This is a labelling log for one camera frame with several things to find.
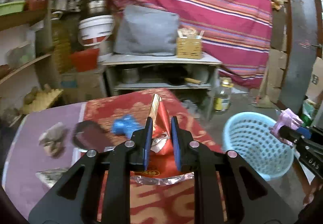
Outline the pink snack bag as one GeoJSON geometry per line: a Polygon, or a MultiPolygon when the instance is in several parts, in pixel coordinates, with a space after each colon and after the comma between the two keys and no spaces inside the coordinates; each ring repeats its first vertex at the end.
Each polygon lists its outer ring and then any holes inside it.
{"type": "Polygon", "coordinates": [[[275,125],[273,125],[273,127],[271,127],[270,133],[274,137],[276,137],[280,142],[292,148],[293,143],[281,137],[279,135],[279,129],[285,125],[290,129],[297,130],[299,127],[302,126],[302,124],[303,121],[291,109],[286,109],[281,112],[277,122],[275,123],[275,125]]]}

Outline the dark red rectangular box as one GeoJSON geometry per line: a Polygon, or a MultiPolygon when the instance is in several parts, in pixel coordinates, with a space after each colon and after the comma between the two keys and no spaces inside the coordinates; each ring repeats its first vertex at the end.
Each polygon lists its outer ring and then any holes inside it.
{"type": "Polygon", "coordinates": [[[106,136],[106,131],[94,121],[83,121],[76,124],[72,142],[83,150],[96,150],[100,153],[106,148],[114,148],[115,144],[106,136]]]}

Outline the red foil snack bag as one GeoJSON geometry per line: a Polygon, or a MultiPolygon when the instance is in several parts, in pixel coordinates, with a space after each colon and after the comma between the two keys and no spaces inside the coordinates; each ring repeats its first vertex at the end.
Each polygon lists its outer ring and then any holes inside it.
{"type": "Polygon", "coordinates": [[[174,185],[192,180],[193,172],[180,172],[176,168],[170,116],[158,94],[153,96],[149,117],[153,121],[149,164],[145,171],[133,172],[131,179],[138,184],[157,186],[174,185]]]}

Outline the grey paper trash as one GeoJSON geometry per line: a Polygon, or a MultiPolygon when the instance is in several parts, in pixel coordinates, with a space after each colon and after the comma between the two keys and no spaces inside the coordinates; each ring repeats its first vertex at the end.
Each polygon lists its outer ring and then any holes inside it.
{"type": "Polygon", "coordinates": [[[66,126],[62,122],[58,122],[41,134],[38,144],[47,156],[58,158],[65,150],[66,134],[66,126]]]}

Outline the red gold patterned towel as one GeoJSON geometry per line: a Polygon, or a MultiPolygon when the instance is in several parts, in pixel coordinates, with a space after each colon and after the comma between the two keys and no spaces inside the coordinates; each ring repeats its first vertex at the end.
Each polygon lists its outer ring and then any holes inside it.
{"type": "MultiPolygon", "coordinates": [[[[195,140],[211,150],[221,151],[221,146],[213,141],[178,98],[165,88],[88,101],[84,119],[98,123],[105,130],[105,137],[112,145],[117,146],[125,142],[126,137],[111,132],[113,121],[130,114],[140,124],[145,125],[155,94],[162,98],[169,116],[177,117],[180,128],[190,131],[195,140]]],[[[131,180],[130,215],[131,223],[193,223],[194,180],[184,180],[166,186],[142,185],[131,180]]]]}

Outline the light blue plastic basket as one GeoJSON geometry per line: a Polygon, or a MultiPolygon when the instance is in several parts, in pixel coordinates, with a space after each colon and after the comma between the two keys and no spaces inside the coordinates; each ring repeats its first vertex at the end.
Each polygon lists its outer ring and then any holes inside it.
{"type": "Polygon", "coordinates": [[[271,134],[272,118],[257,112],[231,116],[222,132],[223,151],[234,150],[266,181],[285,175],[294,161],[295,151],[271,134]]]}

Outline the purple table cloth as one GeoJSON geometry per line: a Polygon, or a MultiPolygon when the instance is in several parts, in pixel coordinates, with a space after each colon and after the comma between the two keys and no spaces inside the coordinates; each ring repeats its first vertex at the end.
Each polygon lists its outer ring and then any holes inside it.
{"type": "Polygon", "coordinates": [[[5,160],[1,184],[23,217],[28,218],[32,208],[49,190],[36,173],[70,167],[75,162],[71,138],[75,125],[83,120],[85,106],[86,103],[76,103],[33,112],[21,122],[5,160]],[[58,158],[52,158],[39,145],[38,139],[58,122],[62,122],[67,130],[65,149],[58,158]]]}

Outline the small oil bottle on floor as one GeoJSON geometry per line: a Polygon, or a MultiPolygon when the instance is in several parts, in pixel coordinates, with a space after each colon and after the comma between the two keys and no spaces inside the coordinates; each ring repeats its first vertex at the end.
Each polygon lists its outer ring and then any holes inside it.
{"type": "Polygon", "coordinates": [[[234,84],[230,77],[221,77],[214,100],[214,109],[216,112],[225,112],[231,104],[232,88],[234,84]]]}

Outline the cardboard box under basin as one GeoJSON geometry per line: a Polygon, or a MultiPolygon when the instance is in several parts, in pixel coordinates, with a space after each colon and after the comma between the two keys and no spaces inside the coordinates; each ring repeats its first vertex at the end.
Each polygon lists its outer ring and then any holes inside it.
{"type": "Polygon", "coordinates": [[[67,103],[80,103],[107,97],[104,74],[103,66],[80,73],[71,70],[61,74],[60,84],[67,103]]]}

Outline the yellow egg carton tray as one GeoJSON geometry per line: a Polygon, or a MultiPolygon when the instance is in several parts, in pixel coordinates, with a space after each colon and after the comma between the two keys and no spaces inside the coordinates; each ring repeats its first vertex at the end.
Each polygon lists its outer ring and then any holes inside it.
{"type": "Polygon", "coordinates": [[[63,89],[52,89],[50,92],[38,92],[36,98],[29,105],[23,105],[20,112],[23,115],[48,109],[63,95],[63,89]]]}

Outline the grey low cabinet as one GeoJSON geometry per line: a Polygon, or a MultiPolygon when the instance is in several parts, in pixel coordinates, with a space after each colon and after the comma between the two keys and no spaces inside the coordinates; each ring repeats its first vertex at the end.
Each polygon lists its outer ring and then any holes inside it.
{"type": "Polygon", "coordinates": [[[145,89],[183,90],[201,105],[207,120],[211,117],[222,62],[210,54],[202,53],[200,59],[110,54],[101,65],[113,96],[145,89]]]}

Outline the red plastic basin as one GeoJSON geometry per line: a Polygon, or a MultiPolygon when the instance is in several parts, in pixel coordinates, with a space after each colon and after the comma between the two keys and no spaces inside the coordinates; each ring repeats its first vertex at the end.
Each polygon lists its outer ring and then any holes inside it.
{"type": "Polygon", "coordinates": [[[86,49],[69,55],[77,72],[94,70],[98,65],[99,49],[86,49]]]}

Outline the yellow chopstick holder box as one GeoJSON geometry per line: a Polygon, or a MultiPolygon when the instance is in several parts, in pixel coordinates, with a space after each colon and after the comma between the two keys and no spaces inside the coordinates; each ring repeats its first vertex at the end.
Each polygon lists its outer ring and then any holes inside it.
{"type": "Polygon", "coordinates": [[[204,30],[199,32],[195,28],[180,28],[177,30],[177,34],[176,56],[178,58],[201,59],[204,30]]]}

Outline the large cooking oil jug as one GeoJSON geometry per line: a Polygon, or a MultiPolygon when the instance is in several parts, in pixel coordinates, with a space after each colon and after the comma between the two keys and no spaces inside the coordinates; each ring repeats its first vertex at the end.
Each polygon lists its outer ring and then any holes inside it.
{"type": "Polygon", "coordinates": [[[69,57],[71,55],[69,32],[60,19],[62,15],[63,11],[54,11],[51,14],[51,37],[52,46],[54,47],[52,56],[60,74],[72,69],[69,57]]]}

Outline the clear plastic container on shelf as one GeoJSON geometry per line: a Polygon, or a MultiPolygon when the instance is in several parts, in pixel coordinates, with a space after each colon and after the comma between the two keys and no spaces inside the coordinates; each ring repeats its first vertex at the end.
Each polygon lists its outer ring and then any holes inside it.
{"type": "Polygon", "coordinates": [[[36,58],[35,47],[26,41],[21,46],[9,50],[5,57],[10,68],[16,69],[36,58]]]}

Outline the striped pink curtain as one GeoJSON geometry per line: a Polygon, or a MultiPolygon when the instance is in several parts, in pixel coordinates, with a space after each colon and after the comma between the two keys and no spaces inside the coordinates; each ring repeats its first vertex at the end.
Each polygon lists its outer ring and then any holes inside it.
{"type": "Polygon", "coordinates": [[[182,26],[204,32],[202,48],[225,66],[222,75],[258,88],[267,65],[272,34],[271,0],[113,0],[176,13],[182,26]]]}

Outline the white plastic bucket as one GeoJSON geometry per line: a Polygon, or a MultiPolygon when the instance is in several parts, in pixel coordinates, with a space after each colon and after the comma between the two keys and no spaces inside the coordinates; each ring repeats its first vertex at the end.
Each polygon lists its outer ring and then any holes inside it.
{"type": "Polygon", "coordinates": [[[100,15],[83,19],[78,24],[78,42],[84,47],[97,46],[106,41],[114,29],[112,15],[100,15]]]}

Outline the grey cloth covered appliance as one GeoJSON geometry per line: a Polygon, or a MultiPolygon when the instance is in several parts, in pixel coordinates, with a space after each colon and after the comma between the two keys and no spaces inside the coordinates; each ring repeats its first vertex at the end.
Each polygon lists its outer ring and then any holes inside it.
{"type": "Polygon", "coordinates": [[[128,5],[119,24],[114,53],[174,56],[179,25],[176,13],[128,5]]]}

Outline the steel cooking pot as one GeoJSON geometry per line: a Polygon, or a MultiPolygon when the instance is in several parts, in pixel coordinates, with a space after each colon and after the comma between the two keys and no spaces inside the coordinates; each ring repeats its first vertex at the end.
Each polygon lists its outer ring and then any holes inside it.
{"type": "Polygon", "coordinates": [[[85,10],[88,14],[110,14],[111,0],[85,0],[85,10]]]}

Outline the red small basket on shelf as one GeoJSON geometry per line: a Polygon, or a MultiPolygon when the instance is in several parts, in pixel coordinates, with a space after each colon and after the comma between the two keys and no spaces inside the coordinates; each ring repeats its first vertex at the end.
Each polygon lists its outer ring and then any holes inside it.
{"type": "Polygon", "coordinates": [[[24,10],[35,11],[38,9],[46,9],[48,7],[48,0],[25,0],[24,10]]]}

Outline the green plastic tray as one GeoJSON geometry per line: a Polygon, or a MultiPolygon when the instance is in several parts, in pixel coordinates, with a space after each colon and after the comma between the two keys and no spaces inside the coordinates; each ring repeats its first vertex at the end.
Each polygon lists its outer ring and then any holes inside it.
{"type": "Polygon", "coordinates": [[[22,12],[24,5],[24,1],[14,1],[0,4],[0,16],[22,12]]]}

